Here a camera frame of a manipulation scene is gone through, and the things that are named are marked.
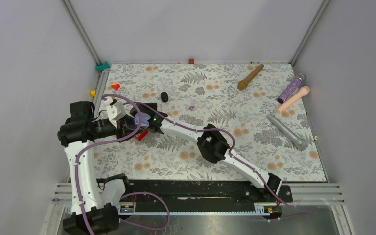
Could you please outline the black earbud charging case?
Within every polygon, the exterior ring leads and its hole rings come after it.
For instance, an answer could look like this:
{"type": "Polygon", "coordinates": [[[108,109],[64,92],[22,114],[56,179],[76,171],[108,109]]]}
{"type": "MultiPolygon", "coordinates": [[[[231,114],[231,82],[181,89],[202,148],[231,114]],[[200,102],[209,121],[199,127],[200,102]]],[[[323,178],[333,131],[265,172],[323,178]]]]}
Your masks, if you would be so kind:
{"type": "Polygon", "coordinates": [[[169,96],[167,92],[161,92],[160,99],[163,103],[167,103],[169,101],[169,96]]]}

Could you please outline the grey metal cylinder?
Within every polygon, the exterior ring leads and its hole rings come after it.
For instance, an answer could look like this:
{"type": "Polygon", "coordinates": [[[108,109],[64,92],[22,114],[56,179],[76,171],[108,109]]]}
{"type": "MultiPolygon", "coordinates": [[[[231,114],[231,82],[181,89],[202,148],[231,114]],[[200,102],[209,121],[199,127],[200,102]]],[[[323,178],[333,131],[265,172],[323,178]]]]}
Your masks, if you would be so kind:
{"type": "Polygon", "coordinates": [[[291,131],[285,124],[283,124],[275,116],[268,114],[266,118],[280,131],[285,137],[290,140],[295,147],[300,151],[305,151],[308,148],[308,143],[305,142],[301,137],[291,131]]]}

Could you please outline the red plastic tray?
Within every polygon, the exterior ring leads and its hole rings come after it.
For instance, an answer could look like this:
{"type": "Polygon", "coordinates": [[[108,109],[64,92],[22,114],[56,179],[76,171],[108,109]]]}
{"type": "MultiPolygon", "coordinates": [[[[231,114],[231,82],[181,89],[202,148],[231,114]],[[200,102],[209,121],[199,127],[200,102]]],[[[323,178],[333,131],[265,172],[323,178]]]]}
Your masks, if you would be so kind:
{"type": "Polygon", "coordinates": [[[135,138],[138,140],[138,141],[141,141],[147,134],[149,133],[148,130],[144,130],[143,132],[141,132],[140,134],[137,134],[135,136],[135,138]]]}

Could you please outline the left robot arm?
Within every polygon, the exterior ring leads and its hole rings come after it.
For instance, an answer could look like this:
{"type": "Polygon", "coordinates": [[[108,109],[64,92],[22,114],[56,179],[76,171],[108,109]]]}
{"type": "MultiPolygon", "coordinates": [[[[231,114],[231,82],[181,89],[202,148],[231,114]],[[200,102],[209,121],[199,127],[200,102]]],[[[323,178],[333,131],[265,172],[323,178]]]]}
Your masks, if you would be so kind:
{"type": "Polygon", "coordinates": [[[93,163],[95,140],[108,136],[126,137],[124,105],[111,98],[106,103],[108,117],[101,120],[94,119],[92,102],[71,103],[70,117],[57,133],[70,168],[70,217],[62,221],[63,230],[70,235],[102,235],[117,230],[118,200],[127,201],[132,196],[132,188],[124,174],[108,180],[107,189],[98,192],[93,163]]]}

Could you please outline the floral patterned mat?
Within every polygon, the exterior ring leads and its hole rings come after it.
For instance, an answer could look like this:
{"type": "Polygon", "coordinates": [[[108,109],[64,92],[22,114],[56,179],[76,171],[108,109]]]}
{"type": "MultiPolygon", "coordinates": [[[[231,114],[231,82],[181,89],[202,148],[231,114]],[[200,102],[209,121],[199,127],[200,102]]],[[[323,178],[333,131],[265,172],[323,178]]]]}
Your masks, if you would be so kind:
{"type": "MultiPolygon", "coordinates": [[[[240,91],[237,84],[255,68],[246,64],[116,64],[105,93],[132,101],[156,102],[161,112],[177,121],[206,126],[211,123],[235,138],[235,151],[252,164],[288,182],[325,182],[313,133],[301,101],[277,113],[277,97],[294,77],[287,64],[265,65],[240,91]],[[163,103],[161,92],[169,101],[163,103]],[[266,116],[271,114],[308,143],[305,151],[280,132],[266,116]]],[[[94,148],[98,178],[125,173],[132,179],[242,180],[235,170],[206,161],[196,145],[175,135],[147,134],[94,148]]]]}

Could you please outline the brown wooden stick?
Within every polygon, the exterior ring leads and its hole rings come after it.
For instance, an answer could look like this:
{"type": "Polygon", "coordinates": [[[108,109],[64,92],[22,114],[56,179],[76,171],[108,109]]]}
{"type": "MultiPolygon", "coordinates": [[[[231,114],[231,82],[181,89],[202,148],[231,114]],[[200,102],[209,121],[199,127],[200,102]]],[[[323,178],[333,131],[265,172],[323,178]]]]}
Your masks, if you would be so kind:
{"type": "Polygon", "coordinates": [[[263,64],[258,65],[248,76],[246,76],[246,78],[239,81],[237,89],[239,89],[240,91],[246,89],[250,82],[263,70],[263,68],[263,64]]]}

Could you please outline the teal arch block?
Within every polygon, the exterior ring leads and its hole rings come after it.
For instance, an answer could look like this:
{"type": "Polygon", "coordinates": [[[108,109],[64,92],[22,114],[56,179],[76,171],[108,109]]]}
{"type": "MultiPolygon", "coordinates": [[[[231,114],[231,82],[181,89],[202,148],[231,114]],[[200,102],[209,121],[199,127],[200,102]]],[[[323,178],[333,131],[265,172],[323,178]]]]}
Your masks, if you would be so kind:
{"type": "Polygon", "coordinates": [[[97,65],[96,67],[95,67],[95,69],[98,71],[98,72],[101,72],[101,71],[103,71],[103,70],[105,70],[105,69],[107,69],[107,68],[109,68],[110,67],[110,64],[107,62],[107,61],[105,61],[104,63],[102,63],[102,64],[100,64],[100,65],[97,65]]]}

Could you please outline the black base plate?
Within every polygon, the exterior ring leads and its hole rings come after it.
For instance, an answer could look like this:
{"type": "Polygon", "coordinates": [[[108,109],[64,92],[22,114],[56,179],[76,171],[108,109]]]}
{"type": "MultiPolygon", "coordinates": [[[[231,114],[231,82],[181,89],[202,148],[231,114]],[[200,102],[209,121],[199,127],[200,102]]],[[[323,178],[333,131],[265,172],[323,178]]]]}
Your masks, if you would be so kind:
{"type": "Polygon", "coordinates": [[[293,201],[290,186],[282,185],[274,197],[267,188],[256,188],[248,181],[188,181],[124,179],[122,199],[136,212],[200,213],[252,212],[254,204],[278,205],[293,201]]]}

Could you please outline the purple glitter tube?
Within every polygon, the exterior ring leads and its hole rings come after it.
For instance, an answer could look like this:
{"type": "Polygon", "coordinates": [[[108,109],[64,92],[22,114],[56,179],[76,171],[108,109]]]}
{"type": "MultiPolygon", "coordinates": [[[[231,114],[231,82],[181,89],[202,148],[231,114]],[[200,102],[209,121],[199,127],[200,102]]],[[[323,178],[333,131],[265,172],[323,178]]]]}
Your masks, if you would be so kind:
{"type": "Polygon", "coordinates": [[[277,102],[279,104],[286,102],[304,80],[305,76],[302,73],[296,75],[284,89],[284,91],[278,96],[277,102]]]}

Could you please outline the red triangular block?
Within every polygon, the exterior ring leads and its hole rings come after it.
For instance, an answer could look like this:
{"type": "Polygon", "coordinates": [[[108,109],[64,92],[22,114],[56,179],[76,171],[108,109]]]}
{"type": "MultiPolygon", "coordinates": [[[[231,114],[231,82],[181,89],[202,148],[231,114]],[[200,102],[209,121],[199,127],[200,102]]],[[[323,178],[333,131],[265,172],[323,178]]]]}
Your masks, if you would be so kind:
{"type": "Polygon", "coordinates": [[[111,88],[117,91],[120,88],[120,84],[112,84],[111,88]]]}

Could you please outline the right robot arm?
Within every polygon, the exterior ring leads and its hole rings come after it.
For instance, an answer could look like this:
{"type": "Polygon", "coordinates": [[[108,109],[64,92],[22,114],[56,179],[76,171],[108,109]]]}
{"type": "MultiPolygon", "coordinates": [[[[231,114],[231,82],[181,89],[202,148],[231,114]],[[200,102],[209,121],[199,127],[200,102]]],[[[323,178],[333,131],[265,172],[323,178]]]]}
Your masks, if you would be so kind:
{"type": "Polygon", "coordinates": [[[256,188],[261,188],[261,195],[266,201],[273,202],[280,196],[280,177],[261,169],[238,154],[234,150],[235,138],[230,132],[215,128],[212,124],[201,127],[178,122],[149,104],[138,102],[137,106],[151,111],[149,121],[155,131],[195,143],[205,160],[234,169],[256,188]]]}

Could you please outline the pink flesh-coloured stick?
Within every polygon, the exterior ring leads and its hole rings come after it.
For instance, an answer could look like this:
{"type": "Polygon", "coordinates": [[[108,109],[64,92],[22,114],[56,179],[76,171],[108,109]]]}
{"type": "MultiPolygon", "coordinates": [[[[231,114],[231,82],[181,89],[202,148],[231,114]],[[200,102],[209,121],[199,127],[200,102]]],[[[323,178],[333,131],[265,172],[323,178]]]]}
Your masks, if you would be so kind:
{"type": "Polygon", "coordinates": [[[291,96],[287,101],[285,101],[276,109],[276,112],[279,114],[282,113],[283,111],[288,109],[290,106],[292,106],[295,102],[297,102],[299,99],[308,95],[309,92],[310,92],[309,86],[303,86],[299,88],[299,90],[293,96],[291,96]]]}

